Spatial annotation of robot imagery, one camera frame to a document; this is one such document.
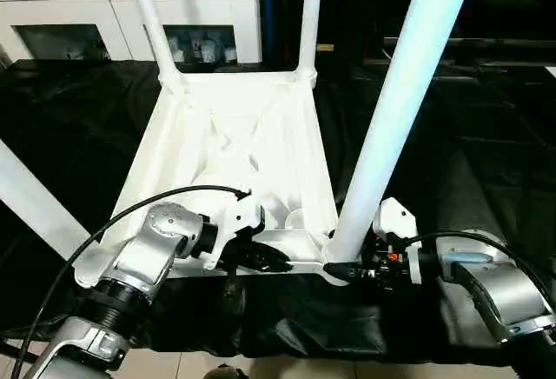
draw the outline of black tablecloth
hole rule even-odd
[[[386,69],[321,64],[314,91],[339,209]],[[110,215],[156,103],[154,63],[21,61],[0,74],[0,137],[88,230]],[[550,264],[555,251],[554,79],[541,68],[445,69],[388,186],[420,232],[487,229]],[[62,261],[2,205],[0,336],[25,331]],[[167,281],[139,335],[160,351],[505,364],[466,294],[428,280],[385,293],[318,276]],[[68,275],[48,337],[76,301]]]

